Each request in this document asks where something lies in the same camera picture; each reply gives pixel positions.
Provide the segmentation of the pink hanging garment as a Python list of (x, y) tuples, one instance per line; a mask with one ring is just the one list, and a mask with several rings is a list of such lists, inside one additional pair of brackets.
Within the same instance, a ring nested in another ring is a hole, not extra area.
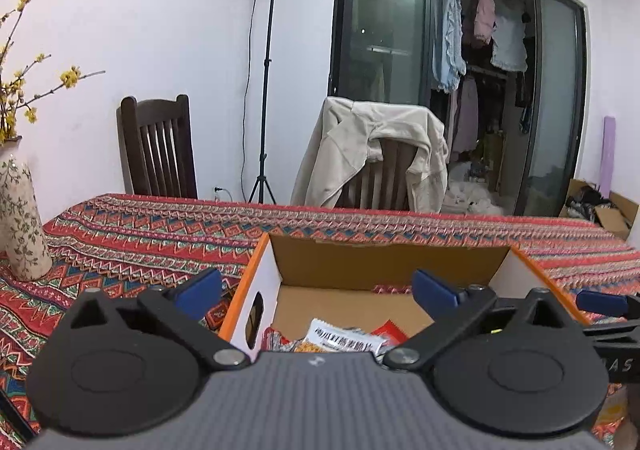
[(495, 0), (477, 0), (476, 13), (473, 24), (472, 45), (486, 46), (491, 43), (496, 26)]

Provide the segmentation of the yellow flower branches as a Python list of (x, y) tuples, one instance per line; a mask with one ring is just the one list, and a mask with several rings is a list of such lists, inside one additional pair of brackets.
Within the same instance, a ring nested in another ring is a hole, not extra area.
[(17, 0), (14, 8), (1, 14), (1, 146), (17, 142), (20, 134), (17, 121), (23, 116), (29, 124), (38, 121), (37, 105), (62, 90), (75, 89), (81, 81), (105, 75), (104, 69), (85, 72), (78, 65), (71, 65), (60, 72), (51, 88), (46, 91), (26, 92), (27, 78), (34, 68), (52, 58), (50, 53), (39, 52), (20, 68), (6, 72), (6, 62), (14, 49), (18, 28), (32, 0)]

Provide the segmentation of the cardboard box on floor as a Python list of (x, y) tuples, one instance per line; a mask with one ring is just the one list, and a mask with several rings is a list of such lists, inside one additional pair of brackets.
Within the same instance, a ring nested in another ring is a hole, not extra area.
[(638, 211), (639, 205), (621, 194), (604, 196), (591, 183), (572, 179), (560, 216), (587, 220), (626, 241)]

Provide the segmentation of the purple rolled yoga mat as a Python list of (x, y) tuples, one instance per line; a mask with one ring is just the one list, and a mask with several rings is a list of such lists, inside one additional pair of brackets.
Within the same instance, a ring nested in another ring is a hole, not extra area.
[(605, 116), (600, 160), (599, 191), (607, 199), (611, 193), (615, 159), (616, 119)]

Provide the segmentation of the light blue hanging shirt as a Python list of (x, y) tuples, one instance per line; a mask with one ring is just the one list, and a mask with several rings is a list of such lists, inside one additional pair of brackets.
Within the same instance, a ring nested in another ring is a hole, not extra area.
[(438, 91), (451, 93), (458, 89), (466, 74), (462, 56), (462, 2), (435, 0), (435, 35), (432, 48), (432, 75)]

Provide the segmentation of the studio light on stand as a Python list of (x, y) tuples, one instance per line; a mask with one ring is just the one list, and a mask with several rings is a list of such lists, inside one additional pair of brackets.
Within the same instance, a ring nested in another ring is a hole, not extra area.
[(270, 188), (266, 173), (267, 162), (267, 114), (268, 114), (268, 90), (269, 77), (271, 67), (271, 43), (274, 4), (276, 0), (269, 0), (267, 27), (266, 27), (266, 43), (264, 63), (262, 63), (262, 106), (260, 106), (260, 138), (259, 138), (259, 161), (258, 173), (254, 182), (252, 191), (250, 192), (250, 201), (263, 204), (266, 199), (270, 199), (273, 204), (276, 202), (273, 191)]

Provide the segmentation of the chair with beige jacket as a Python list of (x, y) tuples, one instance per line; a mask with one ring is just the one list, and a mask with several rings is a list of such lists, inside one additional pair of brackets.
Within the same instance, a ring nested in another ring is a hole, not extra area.
[(382, 140), (382, 161), (366, 165), (342, 188), (336, 208), (370, 210), (409, 210), (406, 172), (416, 147), (393, 140)]

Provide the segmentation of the black framed glass sliding door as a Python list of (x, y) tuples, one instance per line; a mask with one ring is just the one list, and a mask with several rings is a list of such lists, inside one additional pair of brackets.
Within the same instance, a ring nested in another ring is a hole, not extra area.
[(586, 60), (574, 0), (335, 0), (329, 92), (444, 124), (447, 213), (552, 217), (577, 163)]

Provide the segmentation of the dark wooden chair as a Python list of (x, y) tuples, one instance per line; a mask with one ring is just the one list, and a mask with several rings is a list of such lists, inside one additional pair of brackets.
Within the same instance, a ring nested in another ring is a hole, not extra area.
[(189, 97), (126, 96), (119, 110), (134, 194), (196, 199)]

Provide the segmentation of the red cardboard snack box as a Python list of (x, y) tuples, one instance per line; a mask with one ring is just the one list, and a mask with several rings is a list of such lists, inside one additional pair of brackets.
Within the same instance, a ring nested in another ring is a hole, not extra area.
[(588, 321), (536, 262), (512, 246), (349, 244), (265, 234), (218, 334), (250, 357), (262, 348), (266, 329), (299, 340), (314, 319), (364, 332), (390, 321), (412, 336), (434, 319), (412, 296), (418, 270), (453, 287), (485, 285), (506, 298), (544, 287), (575, 320)]

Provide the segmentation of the white hanging top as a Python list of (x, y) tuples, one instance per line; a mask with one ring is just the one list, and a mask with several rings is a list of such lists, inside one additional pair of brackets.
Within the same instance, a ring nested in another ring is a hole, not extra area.
[(506, 72), (526, 72), (525, 25), (518, 14), (496, 15), (490, 63)]

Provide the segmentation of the large red blue snack bag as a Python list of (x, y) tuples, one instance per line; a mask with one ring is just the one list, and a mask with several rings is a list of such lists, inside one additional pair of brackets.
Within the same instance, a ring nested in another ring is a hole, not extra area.
[[(358, 327), (343, 327), (343, 329), (358, 329)], [(358, 331), (367, 333), (362, 329), (358, 329)], [(385, 346), (375, 357), (384, 355), (387, 350), (390, 350), (390, 348), (405, 343), (408, 340), (408, 336), (400, 329), (398, 329), (398, 327), (392, 321), (385, 322), (382, 326), (378, 327), (372, 333), (368, 334), (378, 335), (386, 339)], [(303, 338), (299, 338), (299, 340), (289, 340), (280, 331), (268, 327), (268, 329), (266, 329), (264, 338), (262, 339), (262, 350), (265, 350), (266, 352), (294, 352), (295, 346)]]

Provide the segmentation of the colourful patterned tablecloth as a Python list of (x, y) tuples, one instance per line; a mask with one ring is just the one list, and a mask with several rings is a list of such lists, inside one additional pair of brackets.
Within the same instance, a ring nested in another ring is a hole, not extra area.
[[(383, 363), (371, 352), (250, 357), (218, 331), (265, 234), (512, 246), (575, 305), (584, 289), (639, 288), (638, 251), (575, 219), (107, 194), (43, 232), (55, 258), (44, 277), (1, 269), (1, 409), (31, 449), (599, 447), (591, 429), (611, 382), (582, 329), (620, 318), (580, 323), (547, 288), (506, 298), (471, 284)], [(169, 291), (206, 269), (221, 273), (220, 302), (194, 321)]]

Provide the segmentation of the white cracker snack packet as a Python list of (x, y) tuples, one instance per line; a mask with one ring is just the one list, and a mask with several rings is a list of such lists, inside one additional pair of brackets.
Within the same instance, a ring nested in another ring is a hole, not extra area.
[(295, 346), (294, 352), (371, 352), (377, 356), (385, 344), (384, 337), (312, 319), (305, 337)]

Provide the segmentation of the floral ceramic vase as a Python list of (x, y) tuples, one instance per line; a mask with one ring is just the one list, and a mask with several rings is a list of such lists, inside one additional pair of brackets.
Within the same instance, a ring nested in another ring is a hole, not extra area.
[(52, 268), (32, 174), (18, 156), (21, 137), (1, 145), (1, 252), (13, 277), (34, 282)]

